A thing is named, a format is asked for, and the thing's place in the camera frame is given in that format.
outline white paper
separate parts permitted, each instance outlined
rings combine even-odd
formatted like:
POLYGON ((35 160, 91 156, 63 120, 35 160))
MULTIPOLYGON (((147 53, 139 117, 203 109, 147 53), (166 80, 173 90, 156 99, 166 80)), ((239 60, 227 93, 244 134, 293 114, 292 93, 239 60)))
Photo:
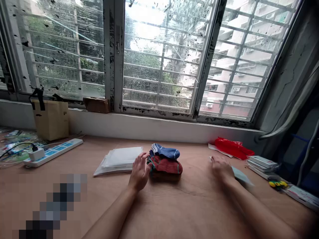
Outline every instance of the white paper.
POLYGON ((143 147, 113 149, 106 155, 102 167, 121 167, 134 163, 137 156, 143 152, 143 147))
POLYGON ((142 152, 143 147, 113 149, 105 155, 93 175, 131 171, 135 159, 142 152))
POLYGON ((231 154, 225 153, 223 151, 220 151, 216 146, 212 145, 212 144, 208 144, 208 148, 212 149, 212 150, 216 150, 222 154, 225 154, 226 156, 232 158, 233 156, 231 154))

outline wooden desk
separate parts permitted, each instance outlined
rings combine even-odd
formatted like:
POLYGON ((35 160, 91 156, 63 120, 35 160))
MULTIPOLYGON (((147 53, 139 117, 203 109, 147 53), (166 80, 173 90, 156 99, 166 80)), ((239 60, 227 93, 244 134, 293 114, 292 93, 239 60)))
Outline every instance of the wooden desk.
MULTIPOLYGON (((93 178, 93 172, 109 150, 143 146, 151 141, 86 136, 84 143, 35 169, 22 164, 0 170, 0 238, 12 238, 26 228, 33 211, 40 210, 53 184, 61 174, 87 174, 87 193, 74 211, 67 212, 55 238, 81 238, 112 204, 129 181, 130 174, 111 174, 93 178)), ((206 144, 158 142, 177 148, 183 174, 178 184, 148 182, 139 194, 120 238, 252 238, 244 218, 229 203, 212 179, 208 157, 219 154, 206 144)), ((297 231, 307 229, 314 213, 285 194, 272 189, 267 181, 245 166, 239 159, 231 164, 254 183, 254 194, 271 211, 297 231)))

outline red plastic bag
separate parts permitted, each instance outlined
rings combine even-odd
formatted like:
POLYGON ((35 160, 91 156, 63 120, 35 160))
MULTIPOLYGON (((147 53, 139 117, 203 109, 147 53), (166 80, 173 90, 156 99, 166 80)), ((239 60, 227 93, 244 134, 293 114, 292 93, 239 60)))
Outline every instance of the red plastic bag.
POLYGON ((255 152, 246 149, 243 146, 242 142, 230 141, 228 139, 220 137, 218 137, 218 139, 215 140, 215 146, 219 150, 231 154, 232 156, 235 156, 236 158, 239 158, 241 160, 247 159, 247 156, 255 155, 255 152))

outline window glass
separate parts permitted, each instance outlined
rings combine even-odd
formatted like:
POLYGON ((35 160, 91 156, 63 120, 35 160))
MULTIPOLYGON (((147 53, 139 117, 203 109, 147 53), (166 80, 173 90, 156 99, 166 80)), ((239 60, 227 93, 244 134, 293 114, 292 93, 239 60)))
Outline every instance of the window glass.
POLYGON ((126 1, 123 105, 191 112, 212 6, 212 0, 126 1))
POLYGON ((220 82, 203 97, 202 106, 214 101, 213 107, 201 107, 200 115, 251 120, 299 3, 273 2, 276 6, 258 3, 255 8, 255 1, 242 0, 227 5, 223 20, 228 23, 224 22, 220 28, 217 42, 222 44, 215 48, 207 80, 220 82), (243 12, 252 16, 243 16, 243 12))
POLYGON ((23 79, 20 91, 105 97, 102 0, 6 0, 23 79))

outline power strip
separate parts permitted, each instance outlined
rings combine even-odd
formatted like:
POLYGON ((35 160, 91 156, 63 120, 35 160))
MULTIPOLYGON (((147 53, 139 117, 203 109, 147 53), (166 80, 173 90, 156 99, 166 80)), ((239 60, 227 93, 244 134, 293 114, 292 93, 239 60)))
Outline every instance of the power strip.
POLYGON ((65 152, 75 148, 76 146, 80 144, 83 144, 83 140, 71 139, 70 141, 67 141, 63 144, 59 144, 58 146, 55 146, 45 151, 45 156, 43 158, 40 158, 36 161, 31 161, 30 158, 27 158, 26 160, 23 161, 23 164, 33 168, 39 167, 42 164, 60 156, 61 154, 64 154, 65 152))

